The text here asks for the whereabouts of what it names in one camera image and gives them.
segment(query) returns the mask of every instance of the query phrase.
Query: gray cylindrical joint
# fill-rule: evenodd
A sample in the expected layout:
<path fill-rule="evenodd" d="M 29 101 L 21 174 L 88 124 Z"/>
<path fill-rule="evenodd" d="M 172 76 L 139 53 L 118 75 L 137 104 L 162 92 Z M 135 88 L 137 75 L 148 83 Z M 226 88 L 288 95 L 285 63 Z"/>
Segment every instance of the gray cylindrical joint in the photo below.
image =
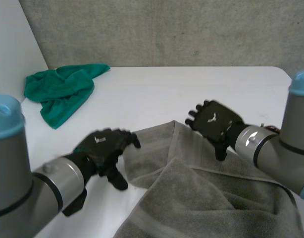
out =
<path fill-rule="evenodd" d="M 284 143 L 304 150 L 304 96 L 289 94 L 280 138 Z"/>
<path fill-rule="evenodd" d="M 31 187 L 20 103 L 11 96 L 0 95 L 0 211 L 25 197 Z"/>
<path fill-rule="evenodd" d="M 289 88 L 280 140 L 288 148 L 304 151 L 304 71 L 297 73 Z"/>

